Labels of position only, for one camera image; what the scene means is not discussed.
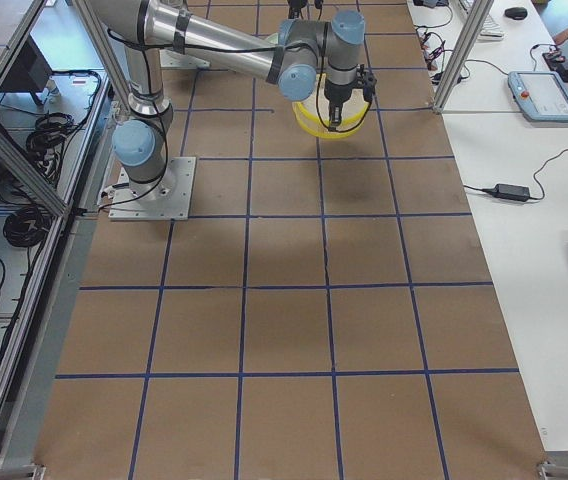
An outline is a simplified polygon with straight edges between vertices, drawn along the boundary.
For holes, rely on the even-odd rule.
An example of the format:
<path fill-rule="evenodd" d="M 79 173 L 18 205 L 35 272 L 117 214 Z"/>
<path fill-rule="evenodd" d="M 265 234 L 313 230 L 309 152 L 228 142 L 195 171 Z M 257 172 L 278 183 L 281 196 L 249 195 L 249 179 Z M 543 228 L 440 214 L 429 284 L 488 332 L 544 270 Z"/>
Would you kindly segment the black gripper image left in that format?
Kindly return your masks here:
<path fill-rule="evenodd" d="M 324 97 L 328 100 L 328 123 L 324 125 L 330 131 L 338 131 L 343 121 L 344 104 L 351 98 L 354 90 L 361 90 L 366 107 L 356 125 L 363 123 L 376 94 L 377 79 L 368 72 L 363 64 L 350 69 L 340 69 L 328 65 L 324 83 Z"/>

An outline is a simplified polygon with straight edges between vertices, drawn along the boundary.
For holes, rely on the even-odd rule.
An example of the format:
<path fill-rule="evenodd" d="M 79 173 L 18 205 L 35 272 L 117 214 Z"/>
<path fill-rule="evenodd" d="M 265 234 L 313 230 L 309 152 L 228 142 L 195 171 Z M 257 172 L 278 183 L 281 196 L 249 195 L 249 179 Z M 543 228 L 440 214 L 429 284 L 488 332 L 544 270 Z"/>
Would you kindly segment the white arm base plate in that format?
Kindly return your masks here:
<path fill-rule="evenodd" d="M 114 192 L 115 206 L 109 209 L 108 218 L 111 221 L 187 220 L 195 170 L 195 157 L 173 157 L 159 186 L 141 197 L 152 184 L 142 186 L 131 183 L 127 172 L 121 167 L 118 181 L 128 183 L 128 186 Z"/>

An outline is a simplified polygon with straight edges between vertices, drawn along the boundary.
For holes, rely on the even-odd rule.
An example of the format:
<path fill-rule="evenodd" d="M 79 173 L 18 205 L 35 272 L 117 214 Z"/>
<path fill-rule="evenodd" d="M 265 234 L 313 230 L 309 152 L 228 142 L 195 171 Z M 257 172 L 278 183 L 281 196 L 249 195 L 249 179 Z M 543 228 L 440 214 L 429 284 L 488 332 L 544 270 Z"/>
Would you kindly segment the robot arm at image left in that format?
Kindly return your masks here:
<path fill-rule="evenodd" d="M 177 183 L 166 140 L 172 114 L 161 78 L 163 50 L 261 79 L 291 102 L 325 100 L 315 116 L 324 131 L 337 136 L 357 131 L 372 106 L 376 79 L 358 61 L 366 26 L 357 11 L 340 10 L 328 21 L 291 15 L 270 43 L 162 1 L 89 6 L 126 49 L 133 117 L 116 129 L 113 149 L 128 176 L 131 202 L 156 205 Z"/>

